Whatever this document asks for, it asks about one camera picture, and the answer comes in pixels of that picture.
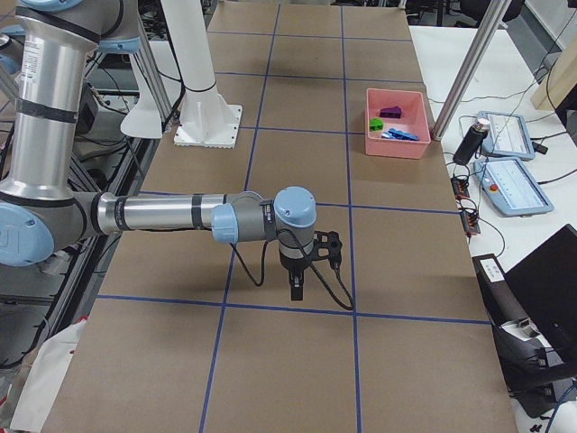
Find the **long blue toy block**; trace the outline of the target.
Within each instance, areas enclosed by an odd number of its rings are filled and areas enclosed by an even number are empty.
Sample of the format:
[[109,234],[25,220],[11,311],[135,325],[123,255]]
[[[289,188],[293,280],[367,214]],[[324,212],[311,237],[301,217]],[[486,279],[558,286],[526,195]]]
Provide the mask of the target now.
[[413,141],[413,142],[417,142],[419,140],[419,137],[417,135],[403,131],[403,130],[390,128],[387,132],[391,136],[390,139],[402,140],[402,141]]

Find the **green toy block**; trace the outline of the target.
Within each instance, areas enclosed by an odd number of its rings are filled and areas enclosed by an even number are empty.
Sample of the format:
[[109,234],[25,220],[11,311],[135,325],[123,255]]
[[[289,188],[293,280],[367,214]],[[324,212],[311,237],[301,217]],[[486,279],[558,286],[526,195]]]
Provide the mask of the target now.
[[377,132],[382,131],[384,128],[384,122],[379,117],[374,117],[369,120],[369,131],[370,132]]

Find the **purple toy block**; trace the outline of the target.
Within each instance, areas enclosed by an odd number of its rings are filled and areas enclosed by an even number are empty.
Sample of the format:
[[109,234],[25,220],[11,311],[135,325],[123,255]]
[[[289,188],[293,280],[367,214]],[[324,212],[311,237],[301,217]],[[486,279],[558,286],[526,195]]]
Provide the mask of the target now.
[[400,106],[388,106],[380,109],[379,117],[388,119],[400,119],[402,108]]

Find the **pink plastic box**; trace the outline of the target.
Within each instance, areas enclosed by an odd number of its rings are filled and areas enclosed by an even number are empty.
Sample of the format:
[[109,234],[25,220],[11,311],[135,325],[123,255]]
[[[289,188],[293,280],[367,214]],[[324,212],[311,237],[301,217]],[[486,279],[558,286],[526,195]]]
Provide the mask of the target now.
[[418,160],[431,143],[422,92],[368,88],[365,124],[370,156]]

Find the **near orange usb hub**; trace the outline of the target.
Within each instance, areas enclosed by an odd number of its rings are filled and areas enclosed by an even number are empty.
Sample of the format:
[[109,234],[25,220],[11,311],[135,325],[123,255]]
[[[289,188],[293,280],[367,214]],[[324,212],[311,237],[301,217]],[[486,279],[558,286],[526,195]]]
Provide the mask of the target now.
[[472,236],[479,235],[481,233],[477,210],[462,207],[459,211],[459,215],[462,221],[463,231],[467,237],[471,238]]

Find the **orange usb hub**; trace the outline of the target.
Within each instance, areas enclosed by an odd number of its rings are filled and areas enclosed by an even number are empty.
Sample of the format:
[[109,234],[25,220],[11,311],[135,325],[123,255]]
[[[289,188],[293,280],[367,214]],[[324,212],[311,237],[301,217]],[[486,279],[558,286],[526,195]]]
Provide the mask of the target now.
[[463,176],[452,176],[451,185],[456,199],[469,198],[469,178]]
[[459,215],[462,221],[463,231],[467,237],[471,238],[472,236],[479,235],[481,233],[477,210],[462,207],[459,211]]

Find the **far orange usb hub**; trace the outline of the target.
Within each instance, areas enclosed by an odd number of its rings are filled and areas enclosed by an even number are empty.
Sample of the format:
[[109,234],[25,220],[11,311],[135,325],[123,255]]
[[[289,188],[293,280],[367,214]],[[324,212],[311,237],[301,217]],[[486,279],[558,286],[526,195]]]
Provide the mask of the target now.
[[451,185],[456,199],[469,198],[469,178],[463,176],[452,176]]

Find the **black water bottle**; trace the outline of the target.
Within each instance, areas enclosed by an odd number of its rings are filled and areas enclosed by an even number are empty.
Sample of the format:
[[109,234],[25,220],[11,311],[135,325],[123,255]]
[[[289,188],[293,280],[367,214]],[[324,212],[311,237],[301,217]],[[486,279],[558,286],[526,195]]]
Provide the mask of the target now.
[[474,153],[477,152],[490,130],[490,120],[478,117],[463,137],[459,147],[453,155],[453,162],[457,165],[467,165]]

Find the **teach pendant tablet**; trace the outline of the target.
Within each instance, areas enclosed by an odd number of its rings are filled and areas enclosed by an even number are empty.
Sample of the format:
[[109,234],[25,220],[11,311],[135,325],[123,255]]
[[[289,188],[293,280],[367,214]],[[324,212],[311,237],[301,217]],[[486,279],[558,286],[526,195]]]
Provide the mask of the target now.
[[473,163],[489,202],[504,217],[529,217],[554,210],[554,204],[518,157],[490,157]]
[[536,156],[526,119],[522,115],[511,115],[493,111],[480,111],[479,118],[490,122],[487,137],[481,145],[481,153],[492,157],[518,157],[531,161]]

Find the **far teach pendant tablet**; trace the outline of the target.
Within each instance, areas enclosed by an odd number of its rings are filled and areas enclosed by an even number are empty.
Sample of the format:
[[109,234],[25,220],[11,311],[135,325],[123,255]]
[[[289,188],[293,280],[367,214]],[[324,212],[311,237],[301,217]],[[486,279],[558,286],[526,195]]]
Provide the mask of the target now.
[[511,115],[493,111],[480,111],[479,118],[490,122],[487,137],[481,145],[481,153],[492,157],[518,157],[531,161],[536,156],[526,119],[522,115]]

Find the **black laptop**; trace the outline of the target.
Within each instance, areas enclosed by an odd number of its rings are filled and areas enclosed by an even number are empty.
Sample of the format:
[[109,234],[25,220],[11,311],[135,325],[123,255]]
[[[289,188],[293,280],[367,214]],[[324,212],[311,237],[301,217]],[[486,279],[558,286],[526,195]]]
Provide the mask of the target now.
[[575,397],[576,230],[561,227],[509,271],[493,254],[473,267],[509,395],[537,418]]

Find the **white plastic bag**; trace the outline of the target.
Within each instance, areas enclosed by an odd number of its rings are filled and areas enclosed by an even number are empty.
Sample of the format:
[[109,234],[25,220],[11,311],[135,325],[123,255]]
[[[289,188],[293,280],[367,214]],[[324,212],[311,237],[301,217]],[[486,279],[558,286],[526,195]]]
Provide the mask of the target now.
[[46,340],[32,361],[7,432],[41,432],[63,383],[88,317]]

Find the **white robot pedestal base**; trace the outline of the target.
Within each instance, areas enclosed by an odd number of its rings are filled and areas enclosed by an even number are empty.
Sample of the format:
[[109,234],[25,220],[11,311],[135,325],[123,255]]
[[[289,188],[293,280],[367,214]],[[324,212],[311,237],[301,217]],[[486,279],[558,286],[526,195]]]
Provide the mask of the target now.
[[174,123],[177,146],[233,148],[243,108],[218,91],[199,1],[162,1],[166,41],[149,41],[129,56],[139,97],[121,123],[124,135],[160,139]]

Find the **aluminium frame rack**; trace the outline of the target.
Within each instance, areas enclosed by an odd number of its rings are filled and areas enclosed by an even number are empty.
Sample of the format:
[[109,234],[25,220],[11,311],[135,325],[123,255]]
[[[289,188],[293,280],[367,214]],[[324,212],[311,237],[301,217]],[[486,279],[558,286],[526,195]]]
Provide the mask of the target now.
[[[105,73],[105,75],[107,75],[112,81],[113,84],[116,86],[116,90],[106,90],[106,91],[102,91],[106,96],[118,96],[121,99],[124,99],[126,97],[129,96],[129,94],[131,94],[131,91],[129,90],[121,90],[120,87],[118,86],[118,83],[116,81],[116,78],[112,75],[111,72],[108,71],[107,68],[105,68],[105,66],[102,65],[102,62],[104,61],[106,57],[106,54],[104,53],[97,53],[92,55],[92,57],[89,57],[88,59],[88,69],[90,69],[87,74],[88,76],[92,73],[92,69],[99,69],[102,70],[103,73]],[[97,181],[97,177],[96,176],[96,169],[90,169],[88,170],[87,167],[85,165],[83,165],[83,162],[89,162],[89,160],[96,160],[97,158],[101,158],[101,157],[108,157],[108,156],[112,156],[112,155],[116,155],[116,154],[124,154],[124,155],[128,155],[129,153],[132,152],[132,156],[133,156],[133,162],[127,162],[128,165],[130,166],[130,164],[134,165],[138,170],[141,170],[141,166],[139,165],[141,163],[141,161],[139,160],[139,156],[138,156],[138,152],[136,151],[136,148],[138,147],[137,144],[133,145],[133,140],[132,138],[128,138],[128,136],[123,136],[121,138],[119,138],[118,140],[116,140],[115,142],[112,141],[107,141],[107,140],[103,140],[103,139],[93,139],[93,138],[88,138],[86,134],[79,134],[77,135],[77,138],[81,138],[81,142],[87,142],[87,143],[92,143],[95,144],[97,147],[100,146],[100,148],[104,149],[104,153],[99,153],[98,155],[96,155],[94,158],[90,157],[90,158],[86,158],[83,161],[81,161],[77,155],[74,153],[72,154],[72,160],[71,160],[71,164],[70,164],[70,174],[69,174],[69,178],[68,178],[68,186],[72,187],[73,192],[98,192],[101,190],[108,190],[109,188],[111,189],[113,186],[113,180],[114,181],[121,181],[121,183],[124,182],[124,180],[120,180],[121,175],[120,174],[111,174],[109,176],[109,178],[106,178],[105,175],[103,174],[103,178],[102,180]],[[7,177],[7,172],[4,173],[4,168],[5,168],[5,164],[8,158],[8,153],[11,149],[12,146],[12,138],[10,139],[10,142],[8,141],[8,139],[6,138],[5,142],[3,143],[2,149],[1,149],[1,169],[2,169],[2,179],[4,177]],[[30,320],[28,320],[30,323],[29,325],[32,326],[32,330],[35,330],[35,334],[32,337],[32,342],[31,345],[28,349],[21,351],[21,353],[16,353],[16,355],[9,357],[8,356],[8,348],[4,348],[3,346],[1,346],[1,373],[5,373],[8,372],[9,369],[14,369],[16,366],[18,366],[19,364],[22,363],[22,360],[24,359],[24,357],[29,354],[33,348],[35,348],[41,340],[41,337],[47,339],[50,334],[52,333],[51,329],[52,326],[50,324],[49,318],[50,318],[50,314],[52,314],[54,311],[54,309],[56,307],[53,307],[52,304],[56,305],[56,303],[60,302],[60,298],[62,298],[61,293],[64,290],[72,290],[74,291],[74,289],[71,289],[70,287],[72,287],[74,284],[76,284],[76,280],[78,280],[80,277],[78,277],[77,275],[75,275],[75,273],[77,273],[78,275],[81,276],[81,274],[85,271],[82,270],[83,267],[86,267],[85,262],[92,260],[89,259],[89,256],[95,251],[95,249],[97,249],[97,247],[99,246],[99,243],[103,243],[104,241],[102,241],[102,239],[104,239],[102,236],[100,237],[91,237],[82,241],[78,241],[75,244],[73,244],[72,246],[66,247],[65,249],[63,249],[60,253],[66,253],[69,255],[69,259],[71,260],[71,262],[68,265],[68,269],[64,272],[60,272],[58,271],[56,273],[57,276],[61,276],[62,277],[62,281],[60,284],[60,288],[59,288],[59,292],[55,295],[47,295],[47,296],[24,296],[24,295],[16,295],[16,294],[5,294],[3,292],[1,292],[1,321],[2,320],[8,320],[6,323],[7,325],[2,325],[1,322],[1,331],[3,333],[1,333],[1,343],[3,344],[4,342],[6,343],[16,343],[16,319],[17,318],[22,318],[21,316],[19,316],[20,314],[24,314],[25,313],[25,309],[27,308],[32,308],[32,313],[34,312],[33,309],[34,308],[47,308],[49,307],[49,309],[47,310],[47,313],[43,316],[43,315],[39,315],[38,318],[38,323],[35,322],[31,322]],[[3,309],[16,309],[16,308],[21,308],[22,313],[17,313],[15,311],[4,311]]]

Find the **aluminium frame post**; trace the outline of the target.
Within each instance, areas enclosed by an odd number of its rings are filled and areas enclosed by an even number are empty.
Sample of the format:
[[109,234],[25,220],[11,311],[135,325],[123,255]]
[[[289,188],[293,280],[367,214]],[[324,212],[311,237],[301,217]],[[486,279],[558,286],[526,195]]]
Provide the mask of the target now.
[[513,4],[513,1],[490,1],[485,15],[473,37],[472,44],[468,49],[463,63],[459,68],[450,91],[443,102],[439,116],[431,131],[433,140],[440,142],[446,132],[453,116],[461,104],[463,96],[470,85],[476,69],[489,48],[489,45],[501,23],[505,22],[505,15]]

